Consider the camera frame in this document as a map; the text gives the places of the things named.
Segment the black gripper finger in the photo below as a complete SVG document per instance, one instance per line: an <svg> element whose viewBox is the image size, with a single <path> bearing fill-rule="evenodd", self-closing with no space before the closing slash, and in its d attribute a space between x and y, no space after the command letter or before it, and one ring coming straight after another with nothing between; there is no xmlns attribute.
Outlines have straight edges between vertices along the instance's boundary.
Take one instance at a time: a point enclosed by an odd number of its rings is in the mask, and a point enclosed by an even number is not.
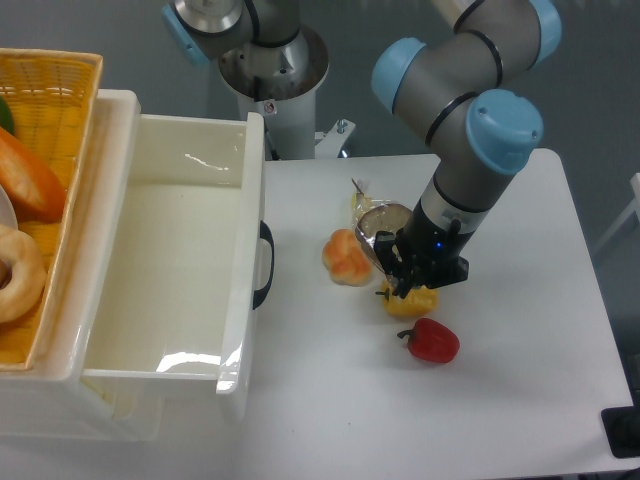
<svg viewBox="0 0 640 480"><path fill-rule="evenodd" d="M397 259L381 260L381 269L383 270L387 281L393 286L399 286L405 283L405 273L402 262Z"/></svg>
<svg viewBox="0 0 640 480"><path fill-rule="evenodd" d="M404 299L412 289L419 289L424 285L424 272L421 267L395 268L391 276L395 279L392 295Z"/></svg>

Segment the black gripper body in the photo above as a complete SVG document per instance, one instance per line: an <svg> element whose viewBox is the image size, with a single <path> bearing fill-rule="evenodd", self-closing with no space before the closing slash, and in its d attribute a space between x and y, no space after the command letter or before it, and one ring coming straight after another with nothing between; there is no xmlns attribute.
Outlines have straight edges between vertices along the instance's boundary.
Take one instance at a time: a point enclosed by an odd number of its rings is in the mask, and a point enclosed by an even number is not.
<svg viewBox="0 0 640 480"><path fill-rule="evenodd" d="M469 239L470 234L463 231L460 219L455 218L441 227L417 205L396 234L376 233L374 252L379 261L397 259L404 268L421 267L423 286L437 289L468 278L469 262L461 256L461 251Z"/></svg>

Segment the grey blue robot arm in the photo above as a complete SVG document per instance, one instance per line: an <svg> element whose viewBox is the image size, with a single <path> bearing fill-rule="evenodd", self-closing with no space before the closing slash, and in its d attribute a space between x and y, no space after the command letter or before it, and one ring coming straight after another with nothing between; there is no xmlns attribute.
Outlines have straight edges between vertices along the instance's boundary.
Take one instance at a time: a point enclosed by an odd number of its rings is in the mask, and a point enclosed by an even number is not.
<svg viewBox="0 0 640 480"><path fill-rule="evenodd" d="M551 55L562 23L550 1L440 1L453 36L391 44L371 87L438 157L406 224L377 232L373 254L395 296L466 280L462 250L543 136L538 110L504 82ZM315 91L326 48L295 1L169 1L162 18L195 64L216 61L243 110L264 118L271 160L314 153L314 129L284 105Z"/></svg>

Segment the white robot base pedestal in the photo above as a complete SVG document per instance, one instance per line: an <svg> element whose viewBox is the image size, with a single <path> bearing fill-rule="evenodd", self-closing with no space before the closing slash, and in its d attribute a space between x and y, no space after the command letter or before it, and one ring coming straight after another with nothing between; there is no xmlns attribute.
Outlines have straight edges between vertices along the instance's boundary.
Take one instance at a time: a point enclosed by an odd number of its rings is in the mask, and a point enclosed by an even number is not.
<svg viewBox="0 0 640 480"><path fill-rule="evenodd" d="M249 42L218 60L221 77L236 95L241 117L263 117L266 158L344 158L356 124L339 119L316 129L316 92L329 71L326 44L302 25L289 43L265 47Z"/></svg>

